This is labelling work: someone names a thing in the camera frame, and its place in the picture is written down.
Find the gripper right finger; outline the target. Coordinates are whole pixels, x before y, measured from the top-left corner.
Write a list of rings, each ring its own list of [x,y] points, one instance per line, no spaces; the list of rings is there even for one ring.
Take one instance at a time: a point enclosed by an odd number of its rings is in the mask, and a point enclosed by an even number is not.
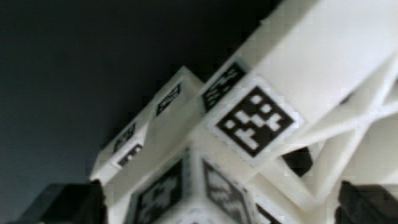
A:
[[[334,224],[398,224],[398,185],[341,182]]]

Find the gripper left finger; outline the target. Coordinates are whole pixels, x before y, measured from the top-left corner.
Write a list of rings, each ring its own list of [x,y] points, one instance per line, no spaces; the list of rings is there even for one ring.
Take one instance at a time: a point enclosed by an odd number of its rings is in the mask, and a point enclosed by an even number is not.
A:
[[[99,182],[49,184],[10,224],[108,224]]]

